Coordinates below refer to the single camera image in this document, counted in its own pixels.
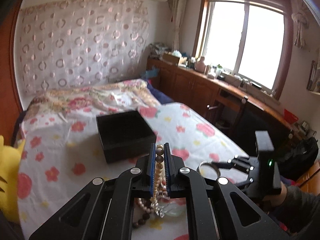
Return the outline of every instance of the red basket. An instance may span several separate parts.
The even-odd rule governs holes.
[[[284,109],[284,119],[289,123],[293,124],[299,120],[293,113],[289,112],[287,109]]]

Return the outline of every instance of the yellow stuffed toy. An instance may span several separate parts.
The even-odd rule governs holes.
[[[5,146],[0,135],[0,209],[8,221],[19,223],[17,178],[25,140],[18,149]]]

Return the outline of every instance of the wooden window frame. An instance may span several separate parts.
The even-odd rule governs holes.
[[[278,83],[276,88],[276,92],[274,94],[274,99],[279,100],[286,78],[289,71],[289,66],[291,62],[292,56],[292,46],[293,46],[293,21],[291,19],[292,14],[292,5],[291,0],[275,0],[278,1],[285,9],[284,14],[284,43],[283,43],[283,52],[284,55],[280,61],[281,73],[279,75],[278,80],[275,82]],[[200,12],[199,12],[199,20],[198,26],[196,30],[196,38],[193,47],[192,56],[198,57],[201,55],[201,50],[205,43],[206,32],[208,31],[208,18],[210,15],[210,2],[209,0],[201,0]]]

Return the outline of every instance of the floral bedsheet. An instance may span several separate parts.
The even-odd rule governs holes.
[[[50,110],[44,117],[38,114],[22,123],[26,143],[17,192],[20,223],[26,240],[93,178],[116,178],[136,163],[137,158],[106,163],[95,118],[100,106],[97,109],[93,105],[81,106],[84,108],[70,109],[66,117],[58,116],[62,112],[57,114]],[[171,153],[180,156],[189,168],[195,170],[205,160],[226,161],[235,154],[246,156],[228,137],[183,104],[141,105],[138,110],[157,134],[156,142],[168,142]],[[216,177],[208,167],[201,173],[208,178]],[[247,177],[233,169],[222,170],[221,175],[230,182],[240,182]],[[180,207],[179,216],[160,219],[152,215],[144,226],[132,231],[132,239],[187,240],[185,199],[175,201]],[[133,220],[137,221],[141,215],[141,210],[135,208]]]

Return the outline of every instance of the black box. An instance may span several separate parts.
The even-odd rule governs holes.
[[[148,154],[151,143],[156,142],[138,111],[97,116],[97,125],[107,163]]]

